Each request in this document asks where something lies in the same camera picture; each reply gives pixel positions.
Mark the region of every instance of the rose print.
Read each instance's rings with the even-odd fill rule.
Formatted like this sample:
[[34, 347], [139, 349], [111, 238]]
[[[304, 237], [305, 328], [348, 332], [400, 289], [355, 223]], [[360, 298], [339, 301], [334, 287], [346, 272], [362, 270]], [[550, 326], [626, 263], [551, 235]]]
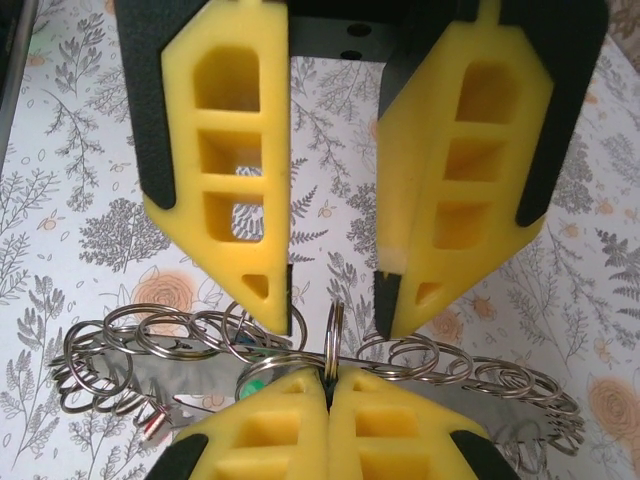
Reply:
[[430, 323], [427, 328], [433, 333], [436, 340], [444, 343], [459, 345], [462, 341], [463, 325], [458, 315], [447, 309]]
[[471, 300], [471, 307], [480, 320], [495, 320], [496, 308], [491, 303], [491, 297], [483, 298], [475, 295]]
[[184, 274], [158, 273], [141, 281], [132, 297], [134, 303], [158, 303], [188, 312], [193, 305], [193, 288]]
[[614, 378], [598, 378], [589, 387], [589, 405], [602, 429], [616, 440], [631, 440], [639, 432], [638, 399]]

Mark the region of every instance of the floral patterned background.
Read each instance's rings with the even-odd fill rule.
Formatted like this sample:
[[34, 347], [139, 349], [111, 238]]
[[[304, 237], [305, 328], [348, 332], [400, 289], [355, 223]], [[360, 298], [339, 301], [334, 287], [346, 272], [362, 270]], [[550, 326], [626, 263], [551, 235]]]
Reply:
[[[111, 0], [38, 12], [0, 184], [2, 479], [143, 478], [164, 444], [141, 449], [131, 418], [62, 413], [45, 365], [72, 324], [117, 306], [230, 301], [144, 214], [113, 13]], [[310, 318], [342, 298], [346, 355], [372, 328], [380, 74], [292, 62], [294, 301]], [[423, 329], [579, 399], [586, 443], [552, 454], [543, 478], [640, 478], [639, 132], [640, 78], [608, 40], [544, 231]], [[259, 213], [238, 211], [236, 228], [259, 233]]]

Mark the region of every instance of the leaf illustration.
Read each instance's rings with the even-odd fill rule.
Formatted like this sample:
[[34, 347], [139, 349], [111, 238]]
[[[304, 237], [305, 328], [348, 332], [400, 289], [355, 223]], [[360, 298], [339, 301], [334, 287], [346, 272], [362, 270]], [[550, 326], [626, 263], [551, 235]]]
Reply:
[[618, 313], [629, 315], [630, 317], [640, 320], [640, 308], [621, 308]]
[[353, 249], [356, 252], [366, 255], [367, 267], [375, 269], [377, 267], [375, 184], [358, 185], [357, 193], [349, 198], [347, 205], [360, 213], [360, 218], [351, 220], [347, 239], [353, 242]]
[[289, 252], [289, 263], [307, 263], [313, 262], [315, 258], [308, 257], [306, 255], [301, 255], [296, 252]]
[[86, 103], [88, 107], [122, 123], [129, 119], [127, 88], [122, 65], [112, 67], [98, 77], [94, 96]]
[[329, 230], [322, 230], [321, 232], [292, 232], [290, 243], [291, 245], [300, 245], [312, 242], [325, 235], [328, 231]]
[[[60, 182], [54, 173], [45, 174], [36, 169], [30, 176], [18, 175], [14, 172], [2, 178], [0, 186], [0, 209], [5, 212], [0, 221], [0, 235], [7, 230], [17, 227], [29, 217], [29, 212], [42, 208], [44, 202], [51, 200], [50, 194], [57, 192], [56, 186]], [[25, 248], [19, 243], [16, 246]]]
[[38, 350], [40, 348], [40, 342], [23, 335], [21, 332], [18, 332], [18, 338], [22, 343], [24, 343], [31, 350]]
[[313, 109], [303, 107], [296, 100], [292, 100], [293, 129], [300, 131], [307, 124], [312, 127], [312, 141], [307, 145], [310, 150], [320, 151], [320, 167], [332, 173], [331, 192], [339, 198], [346, 198], [351, 192], [351, 185], [347, 182], [350, 176], [344, 161], [337, 157], [336, 151], [344, 149], [345, 145], [339, 138], [330, 135], [329, 130], [333, 123], [329, 119], [315, 112]]
[[554, 191], [552, 202], [568, 213], [589, 213], [594, 198], [587, 185], [593, 181], [593, 173], [587, 161], [588, 145], [579, 133], [575, 133]]
[[618, 287], [613, 290], [613, 293], [622, 295], [623, 297], [630, 298], [636, 302], [640, 302], [640, 288], [638, 287]]
[[9, 362], [7, 362], [6, 376], [7, 388], [9, 390], [15, 390], [18, 387], [19, 379], [15, 369], [13, 368], [13, 360], [9, 360]]
[[77, 97], [78, 81], [83, 76], [90, 77], [100, 68], [102, 52], [96, 45], [104, 38], [103, 23], [102, 14], [93, 13], [77, 23], [79, 41], [73, 37], [58, 44], [63, 62], [56, 65], [55, 83], [63, 94], [71, 91]]
[[617, 133], [604, 139], [602, 146], [607, 150], [611, 165], [618, 175], [630, 185], [640, 186], [640, 165], [631, 140], [624, 134]]
[[109, 204], [109, 212], [89, 218], [80, 228], [84, 251], [80, 259], [107, 265], [113, 272], [126, 272], [129, 262], [140, 262], [166, 250], [170, 241], [151, 222], [144, 207], [125, 198]]
[[311, 202], [313, 201], [313, 197], [318, 190], [318, 186], [316, 185], [311, 189], [309, 193], [303, 196], [301, 199], [294, 200], [291, 203], [291, 223], [293, 225], [296, 224], [296, 218], [304, 218], [305, 214], [309, 211], [309, 207], [311, 206]]

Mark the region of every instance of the orange flower print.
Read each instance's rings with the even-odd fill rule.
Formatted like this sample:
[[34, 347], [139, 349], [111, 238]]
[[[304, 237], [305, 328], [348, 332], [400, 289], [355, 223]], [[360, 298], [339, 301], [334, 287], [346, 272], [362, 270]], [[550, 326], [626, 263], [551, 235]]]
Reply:
[[616, 440], [631, 441], [640, 433], [638, 400], [615, 378], [598, 378], [589, 388], [589, 405], [602, 429]]
[[611, 345], [611, 342], [613, 342], [613, 339], [610, 338], [609, 340], [605, 340], [602, 334], [600, 334], [599, 337], [596, 337], [593, 341], [593, 351], [598, 355], [598, 358], [602, 363], [609, 365], [609, 369], [612, 368], [612, 363], [620, 363], [609, 351], [609, 345]]
[[495, 320], [496, 307], [491, 303], [491, 297], [482, 298], [474, 294], [473, 300], [471, 300], [471, 307], [480, 320]]
[[318, 210], [318, 217], [329, 218], [333, 215], [333, 210], [335, 209], [336, 207], [329, 205], [329, 200], [327, 200], [324, 202], [324, 205], [320, 207], [320, 210]]
[[440, 342], [459, 345], [462, 341], [463, 325], [452, 310], [446, 309], [428, 323], [427, 328]]
[[193, 306], [193, 287], [189, 277], [181, 273], [159, 273], [142, 278], [133, 290], [134, 303], [158, 303], [177, 308], [183, 312], [191, 311]]
[[51, 215], [42, 219], [40, 225], [38, 225], [38, 230], [53, 230], [60, 220], [64, 220], [64, 217], [58, 217], [58, 209], [55, 209], [51, 212]]
[[560, 234], [566, 238], [577, 238], [580, 235], [580, 228], [576, 223], [567, 223], [564, 221], [560, 221], [562, 229], [560, 230]]
[[224, 404], [225, 397], [222, 395], [205, 395], [202, 397], [202, 408], [215, 412]]
[[596, 208], [596, 213], [599, 213], [601, 215], [611, 215], [613, 213], [613, 205], [611, 205], [611, 202], [608, 198], [598, 198], [598, 207]]

